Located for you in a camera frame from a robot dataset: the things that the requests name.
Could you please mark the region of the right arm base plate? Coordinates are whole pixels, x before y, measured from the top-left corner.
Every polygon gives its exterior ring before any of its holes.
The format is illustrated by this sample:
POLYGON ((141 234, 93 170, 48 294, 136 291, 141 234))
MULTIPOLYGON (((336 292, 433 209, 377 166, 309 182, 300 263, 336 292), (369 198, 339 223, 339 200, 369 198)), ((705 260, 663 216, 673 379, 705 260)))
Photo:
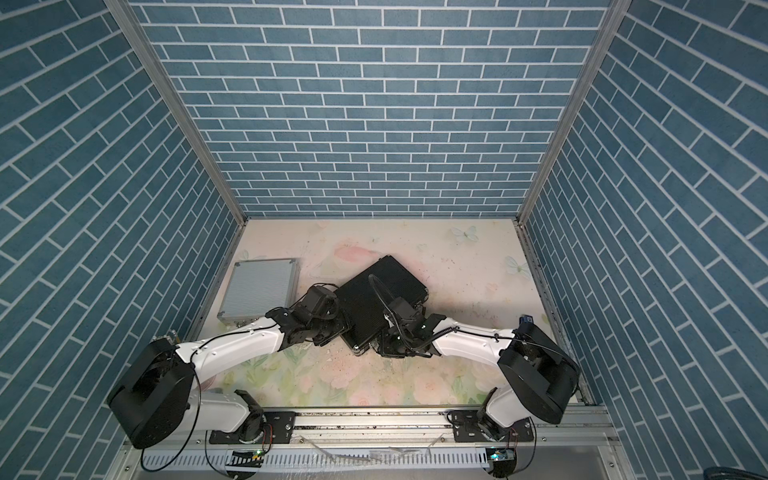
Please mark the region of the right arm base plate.
POLYGON ((532 442, 535 437, 529 419, 517 421, 510 427, 502 427, 480 410, 458 409, 449 410, 446 420, 457 443, 532 442))

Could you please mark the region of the silver aluminium poker case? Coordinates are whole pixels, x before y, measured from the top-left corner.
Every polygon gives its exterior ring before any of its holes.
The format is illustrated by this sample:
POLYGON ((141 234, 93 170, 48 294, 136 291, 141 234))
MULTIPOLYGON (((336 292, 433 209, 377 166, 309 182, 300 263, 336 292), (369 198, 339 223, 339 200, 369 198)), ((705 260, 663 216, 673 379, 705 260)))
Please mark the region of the silver aluminium poker case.
POLYGON ((239 260, 234 263, 217 318, 223 324, 250 323, 296 300, 299 260, 239 260))

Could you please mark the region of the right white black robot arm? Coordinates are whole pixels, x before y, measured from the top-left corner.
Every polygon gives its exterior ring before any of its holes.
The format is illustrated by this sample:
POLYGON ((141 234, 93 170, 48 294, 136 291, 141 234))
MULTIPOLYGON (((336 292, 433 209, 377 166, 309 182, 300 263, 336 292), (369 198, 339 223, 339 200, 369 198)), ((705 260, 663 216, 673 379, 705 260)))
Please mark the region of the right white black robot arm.
POLYGON ((388 358, 459 357, 498 368, 506 383, 491 389, 477 413, 479 429, 493 440, 521 420, 560 424, 581 374, 579 365, 531 322, 493 329, 433 314, 381 331, 374 350, 388 358))

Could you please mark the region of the black poker case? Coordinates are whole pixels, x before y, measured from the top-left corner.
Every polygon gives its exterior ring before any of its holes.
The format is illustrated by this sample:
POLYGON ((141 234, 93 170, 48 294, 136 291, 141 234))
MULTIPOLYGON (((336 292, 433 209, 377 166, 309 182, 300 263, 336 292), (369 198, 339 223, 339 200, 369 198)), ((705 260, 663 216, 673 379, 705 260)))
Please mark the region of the black poker case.
POLYGON ((335 294, 349 326, 342 338, 357 356, 366 353, 378 335, 390 327, 386 309, 368 280, 370 275, 391 292, 382 292, 384 299, 402 298, 412 307, 421 307, 429 297, 427 287, 392 255, 381 257, 341 285, 335 294))

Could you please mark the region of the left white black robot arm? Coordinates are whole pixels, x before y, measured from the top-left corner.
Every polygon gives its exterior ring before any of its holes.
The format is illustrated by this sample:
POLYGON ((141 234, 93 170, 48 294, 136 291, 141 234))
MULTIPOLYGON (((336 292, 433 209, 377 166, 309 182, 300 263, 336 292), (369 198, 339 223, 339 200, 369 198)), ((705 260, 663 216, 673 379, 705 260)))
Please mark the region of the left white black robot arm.
POLYGON ((294 345, 329 343, 349 329, 344 310, 315 314, 306 307, 270 310, 243 327, 217 336, 149 343, 107 397, 109 409, 136 449, 152 447, 176 431, 237 431, 256 413, 252 397, 206 395, 203 383, 248 360, 294 345))

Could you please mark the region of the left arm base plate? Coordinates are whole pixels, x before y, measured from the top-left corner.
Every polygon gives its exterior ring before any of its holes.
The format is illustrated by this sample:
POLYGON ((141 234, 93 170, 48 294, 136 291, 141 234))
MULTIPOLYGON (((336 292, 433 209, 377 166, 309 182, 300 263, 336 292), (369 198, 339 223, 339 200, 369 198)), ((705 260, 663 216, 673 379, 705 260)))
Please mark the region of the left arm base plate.
POLYGON ((256 418, 250 415, 234 432, 211 431, 208 442, 212 445, 269 446, 288 444, 293 435, 296 413, 292 411, 267 411, 256 418))

